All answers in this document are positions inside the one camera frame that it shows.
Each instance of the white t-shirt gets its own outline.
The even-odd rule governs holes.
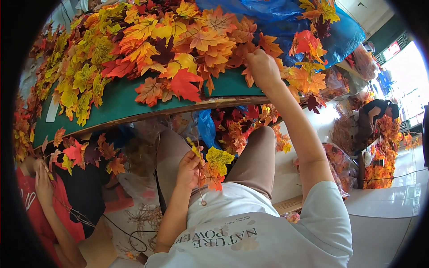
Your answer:
[[[105,3],[108,0],[101,0],[101,3]],[[78,4],[76,5],[75,9],[80,9],[82,10],[84,13],[88,12],[88,0],[79,0]]]
[[[297,224],[280,218],[255,190],[222,185],[221,192],[204,192],[205,207],[192,200],[188,229],[168,253],[150,256],[146,268],[347,266],[353,254],[350,218],[334,182],[313,186]]]

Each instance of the red t-shirt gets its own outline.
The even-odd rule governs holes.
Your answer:
[[[58,267],[62,267],[61,262],[55,252],[54,244],[58,244],[54,231],[46,219],[42,206],[36,196],[36,180],[30,176],[24,176],[20,168],[16,169],[16,177],[18,180],[18,190],[22,198],[22,203],[33,225],[34,231],[38,234],[46,251],[51,255],[51,258],[57,263]],[[71,208],[67,198],[66,189],[60,176],[57,175],[57,181],[53,181],[53,197],[52,205],[55,213],[63,223],[64,227],[69,231],[75,242],[85,239],[82,223],[75,223],[70,220],[70,214],[64,207],[63,203]]]

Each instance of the green table top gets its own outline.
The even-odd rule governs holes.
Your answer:
[[[237,101],[234,101],[234,98],[229,98],[228,101],[225,101],[224,105],[222,105],[223,100],[219,98],[205,98],[203,103],[198,103],[201,104],[198,106],[196,102],[183,99],[179,101],[177,97],[173,96],[170,101],[159,101],[157,105],[149,107],[146,104],[135,102],[135,98],[137,97],[135,88],[144,83],[144,80],[148,76],[154,77],[157,75],[156,73],[147,73],[144,76],[131,81],[126,78],[118,79],[106,85],[103,95],[103,105],[99,106],[98,109],[94,106],[91,107],[90,117],[86,121],[84,127],[76,123],[76,117],[73,119],[73,121],[70,121],[65,115],[65,112],[62,115],[58,115],[60,107],[57,109],[55,121],[52,123],[47,123],[46,115],[48,113],[49,105],[52,99],[52,96],[49,96],[42,105],[42,116],[37,119],[33,147],[36,148],[41,146],[46,136],[48,136],[48,141],[52,141],[56,131],[61,127],[66,130],[65,135],[69,135],[76,132],[81,132],[85,129],[87,131],[94,131],[103,127],[114,126],[125,122],[133,122],[139,118],[145,118],[141,115],[146,115],[148,117],[150,115],[155,116],[160,114],[172,114],[173,111],[175,113],[185,112],[187,111],[186,107],[191,105],[193,105],[193,108],[190,110],[197,110],[225,107],[227,104],[230,104],[230,106],[236,106],[251,103],[268,103],[269,101],[266,99],[259,88],[256,86],[251,88],[247,87],[244,76],[241,75],[242,71],[242,68],[228,69],[225,73],[219,74],[219,78],[213,78],[215,90],[212,92],[211,96],[260,97],[255,97],[253,99],[243,97],[242,103],[239,101],[240,98],[237,98]]]

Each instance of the cardboard box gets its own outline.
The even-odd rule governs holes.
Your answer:
[[[289,212],[297,212],[302,208],[302,195],[275,203],[272,206],[277,210],[280,216]]]

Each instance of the person's lap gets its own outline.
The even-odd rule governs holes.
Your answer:
[[[271,127],[264,126],[253,131],[246,148],[224,182],[242,184],[271,200],[275,173],[275,146],[276,137]],[[166,205],[176,184],[179,162],[189,150],[190,146],[174,131],[165,130],[161,133],[157,148],[157,177]],[[197,192],[198,189],[194,189],[192,194]]]

